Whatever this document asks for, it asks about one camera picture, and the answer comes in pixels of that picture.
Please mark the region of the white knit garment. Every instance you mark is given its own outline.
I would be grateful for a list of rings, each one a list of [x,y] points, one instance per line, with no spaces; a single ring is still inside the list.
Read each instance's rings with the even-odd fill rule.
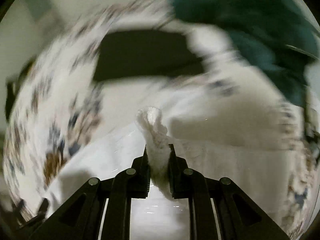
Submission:
[[[234,180],[280,227],[291,233],[308,213],[312,162],[303,138],[303,110],[269,83],[245,84],[227,95],[200,86],[161,91],[144,98],[137,121],[100,136],[62,168],[47,196],[59,207],[91,175],[109,178],[151,150],[153,181],[169,192],[164,178],[165,142],[203,175]]]

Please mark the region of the black folded garment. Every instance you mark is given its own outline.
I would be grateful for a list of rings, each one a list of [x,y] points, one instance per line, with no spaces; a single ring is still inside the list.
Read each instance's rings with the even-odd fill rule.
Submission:
[[[99,46],[93,80],[137,76],[173,78],[202,73],[202,58],[188,49],[184,35],[144,29],[107,34]]]

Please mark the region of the floral bed blanket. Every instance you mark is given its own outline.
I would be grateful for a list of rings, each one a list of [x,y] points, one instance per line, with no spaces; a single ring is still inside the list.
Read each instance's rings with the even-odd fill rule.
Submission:
[[[225,89],[231,95],[245,84],[259,89],[269,83],[280,93],[262,71],[239,56],[225,31],[179,21],[169,22],[162,31],[184,35],[188,49],[204,56],[204,73],[93,80],[99,46],[107,34],[139,27],[157,30],[168,17],[165,0],[108,7],[81,18],[36,59],[14,104],[4,144],[4,179],[12,199],[25,200],[25,218],[35,214],[41,197],[48,197],[49,185],[62,168],[98,139],[102,129],[137,121],[144,98],[156,101],[159,92],[182,86],[200,86],[207,92]],[[308,161],[312,162],[312,186],[306,219],[287,233],[291,239],[306,230],[319,210],[319,168],[304,141]]]

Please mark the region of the dark green plush blanket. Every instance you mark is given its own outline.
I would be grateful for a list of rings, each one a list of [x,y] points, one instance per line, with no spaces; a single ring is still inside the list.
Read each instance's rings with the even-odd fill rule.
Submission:
[[[289,102],[306,106],[305,68],[319,57],[312,25],[293,0],[171,0],[175,16],[213,24]]]

